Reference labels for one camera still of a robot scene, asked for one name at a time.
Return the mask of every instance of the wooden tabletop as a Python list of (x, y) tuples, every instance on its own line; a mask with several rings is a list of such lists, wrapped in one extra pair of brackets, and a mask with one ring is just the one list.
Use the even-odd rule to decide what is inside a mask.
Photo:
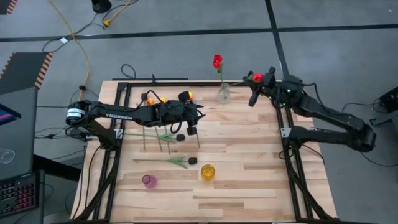
[[(118, 82), (104, 82), (99, 100), (113, 105), (117, 85)], [(171, 155), (167, 152), (165, 142), (162, 144), (163, 152), (161, 152), (156, 139), (146, 138), (144, 150), (142, 137), (124, 136), (111, 215), (112, 222), (295, 220), (285, 162), (278, 158), (282, 145), (275, 109), (265, 97), (260, 97), (255, 107), (249, 107), (251, 91), (248, 87), (232, 87), (231, 101), (221, 105), (216, 99), (218, 89), (218, 87), (134, 87), (132, 89), (129, 102), (131, 107), (135, 107), (141, 101), (141, 93), (147, 90), (154, 90), (159, 96), (164, 96), (168, 100), (178, 99), (178, 94), (183, 91), (192, 91), (194, 102), (205, 106), (201, 111), (206, 116), (197, 126), (200, 148), (196, 137), (187, 135), (186, 124), (183, 124), (179, 133), (185, 134), (187, 138), (185, 142), (170, 145)], [(307, 128), (313, 126), (312, 119), (295, 114), (293, 118), (295, 125)], [(101, 118), (98, 121), (109, 127), (111, 120)], [(159, 133), (165, 133), (163, 127), (157, 129)], [(142, 134), (142, 126), (128, 121), (126, 133)], [(146, 128), (146, 134), (155, 134), (154, 128)], [(307, 145), (320, 152), (317, 143), (310, 142)], [(88, 144), (83, 170), (83, 193), (77, 214), (84, 208), (88, 164), (98, 146), (98, 141)], [(325, 211), (335, 217), (336, 212), (322, 160), (304, 147), (300, 152), (309, 191)], [(186, 163), (188, 169), (184, 169), (168, 162), (133, 161), (133, 159), (170, 159), (177, 156), (197, 157), (198, 164), (191, 166)], [(93, 160), (88, 202), (97, 191), (103, 157), (104, 151), (100, 150)], [(201, 178), (200, 169), (205, 164), (215, 167), (216, 174), (212, 181)], [(147, 189), (144, 186), (142, 177), (146, 174), (157, 178), (156, 188)], [(105, 199), (101, 204), (100, 218), (104, 217), (104, 202), (108, 198), (107, 195), (108, 191), (103, 197)], [(78, 190), (72, 216), (79, 197)], [(298, 197), (304, 217), (305, 207), (299, 190)]]

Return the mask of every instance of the black keyboard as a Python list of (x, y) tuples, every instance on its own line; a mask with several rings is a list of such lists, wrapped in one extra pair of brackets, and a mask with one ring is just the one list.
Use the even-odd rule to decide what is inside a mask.
[(36, 208), (39, 205), (39, 193), (39, 174), (0, 181), (0, 218)]

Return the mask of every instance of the red rose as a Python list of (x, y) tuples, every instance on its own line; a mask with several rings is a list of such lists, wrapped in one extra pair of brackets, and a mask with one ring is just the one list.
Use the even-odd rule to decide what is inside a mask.
[(220, 69), (221, 68), (221, 62), (219, 60), (214, 60), (213, 61), (213, 66), (215, 69)]
[(254, 82), (262, 82), (263, 78), (264, 78), (264, 76), (261, 73), (257, 73), (255, 75), (253, 75)]
[(217, 60), (217, 61), (219, 61), (219, 62), (222, 62), (222, 61), (223, 61), (223, 58), (222, 58), (221, 55), (214, 55), (214, 60)]

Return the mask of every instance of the computer monitor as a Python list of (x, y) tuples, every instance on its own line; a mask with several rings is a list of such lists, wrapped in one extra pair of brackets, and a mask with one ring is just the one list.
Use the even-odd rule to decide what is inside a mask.
[(0, 125), (10, 123), (21, 118), (21, 114), (0, 103)]

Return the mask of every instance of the glass vase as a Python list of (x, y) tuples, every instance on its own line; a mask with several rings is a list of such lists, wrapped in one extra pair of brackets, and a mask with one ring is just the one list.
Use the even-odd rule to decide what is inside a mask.
[(217, 99), (219, 103), (229, 103), (230, 93), (229, 89), (231, 86), (228, 83), (222, 83), (220, 90), (217, 93)]

